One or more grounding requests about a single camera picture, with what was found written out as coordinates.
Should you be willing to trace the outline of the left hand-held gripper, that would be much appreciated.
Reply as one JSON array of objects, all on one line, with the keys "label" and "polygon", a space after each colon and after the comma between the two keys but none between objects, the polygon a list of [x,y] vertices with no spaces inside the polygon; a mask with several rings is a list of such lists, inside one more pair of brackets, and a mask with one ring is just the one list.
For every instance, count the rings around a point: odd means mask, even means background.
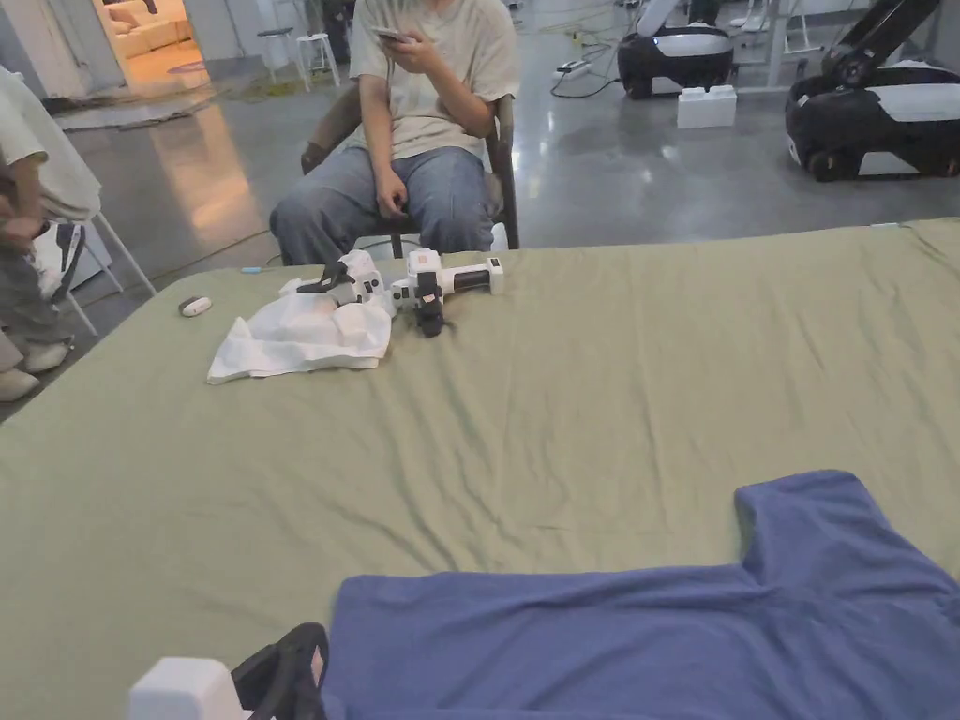
[{"label": "left hand-held gripper", "polygon": [[326,719],[329,644],[295,626],[231,672],[217,659],[163,657],[129,690],[129,719]]}]

